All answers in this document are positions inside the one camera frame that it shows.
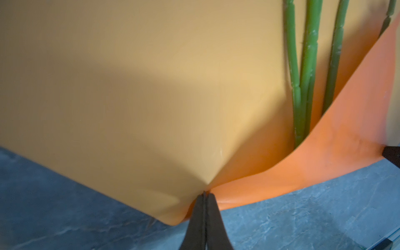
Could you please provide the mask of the light pink fake rose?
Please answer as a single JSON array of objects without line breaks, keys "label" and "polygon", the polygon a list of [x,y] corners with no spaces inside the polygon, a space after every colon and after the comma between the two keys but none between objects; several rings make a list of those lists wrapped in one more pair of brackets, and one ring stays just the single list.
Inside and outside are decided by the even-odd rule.
[{"label": "light pink fake rose", "polygon": [[395,12],[396,2],[397,2],[397,0],[389,1],[388,10],[386,11],[385,19],[384,19],[382,27],[380,29],[379,37],[382,36],[382,34],[385,32],[385,30],[390,25],[392,16],[394,15],[394,12]]}]

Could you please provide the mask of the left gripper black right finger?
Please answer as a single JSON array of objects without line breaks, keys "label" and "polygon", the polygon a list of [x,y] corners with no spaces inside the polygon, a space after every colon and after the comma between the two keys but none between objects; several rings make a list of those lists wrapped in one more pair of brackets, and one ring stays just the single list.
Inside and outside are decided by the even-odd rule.
[{"label": "left gripper black right finger", "polygon": [[212,193],[206,199],[206,245],[208,250],[234,250]]}]

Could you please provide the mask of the cream fake rose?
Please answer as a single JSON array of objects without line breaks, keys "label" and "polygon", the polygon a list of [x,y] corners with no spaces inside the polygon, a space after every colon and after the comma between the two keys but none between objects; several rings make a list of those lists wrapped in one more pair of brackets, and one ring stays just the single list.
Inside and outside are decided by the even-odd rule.
[{"label": "cream fake rose", "polygon": [[301,63],[302,108],[304,111],[305,139],[310,132],[312,101],[314,98],[315,71],[318,52],[319,27],[323,1],[307,1],[306,23],[303,37],[303,52]]}]

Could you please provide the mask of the dark pink fake rose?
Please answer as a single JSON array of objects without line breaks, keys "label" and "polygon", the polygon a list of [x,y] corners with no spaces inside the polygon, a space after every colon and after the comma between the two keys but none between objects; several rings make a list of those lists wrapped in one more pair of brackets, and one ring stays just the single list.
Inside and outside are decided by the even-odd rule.
[{"label": "dark pink fake rose", "polygon": [[342,43],[344,38],[344,25],[345,25],[345,19],[349,2],[350,2],[349,0],[340,0],[336,13],[333,36],[332,36],[329,68],[328,68],[326,88],[324,94],[324,102],[322,110],[323,115],[331,106],[334,98],[337,73],[339,69]]}]

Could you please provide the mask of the orange wrapping paper sheet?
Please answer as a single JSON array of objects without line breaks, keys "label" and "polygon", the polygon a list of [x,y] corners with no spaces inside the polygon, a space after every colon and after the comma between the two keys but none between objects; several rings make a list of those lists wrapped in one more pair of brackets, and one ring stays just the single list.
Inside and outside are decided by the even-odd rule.
[{"label": "orange wrapping paper sheet", "polygon": [[1,1],[1,147],[167,225],[369,166],[400,141],[400,11],[324,1],[311,132],[294,147],[282,1]]}]

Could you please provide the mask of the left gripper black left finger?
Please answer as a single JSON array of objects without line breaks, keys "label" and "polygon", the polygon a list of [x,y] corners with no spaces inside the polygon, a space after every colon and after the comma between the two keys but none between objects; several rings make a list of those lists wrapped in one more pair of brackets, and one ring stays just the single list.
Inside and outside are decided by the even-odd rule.
[{"label": "left gripper black left finger", "polygon": [[196,198],[185,237],[179,250],[206,249],[206,192]]}]

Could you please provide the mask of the white fake rose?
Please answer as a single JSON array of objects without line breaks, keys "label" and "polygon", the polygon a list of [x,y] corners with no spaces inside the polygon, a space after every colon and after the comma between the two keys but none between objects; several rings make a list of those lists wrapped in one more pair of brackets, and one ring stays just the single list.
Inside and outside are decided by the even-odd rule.
[{"label": "white fake rose", "polygon": [[300,75],[296,51],[295,6],[294,1],[291,0],[283,1],[283,5],[284,33],[292,88],[294,148],[297,148],[303,141],[304,122],[301,102]]}]

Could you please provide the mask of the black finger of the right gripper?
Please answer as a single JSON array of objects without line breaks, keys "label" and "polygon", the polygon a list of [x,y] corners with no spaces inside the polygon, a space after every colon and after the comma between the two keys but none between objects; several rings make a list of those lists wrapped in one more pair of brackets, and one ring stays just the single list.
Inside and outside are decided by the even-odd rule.
[{"label": "black finger of the right gripper", "polygon": [[393,165],[400,168],[400,146],[385,146],[382,156]]}]

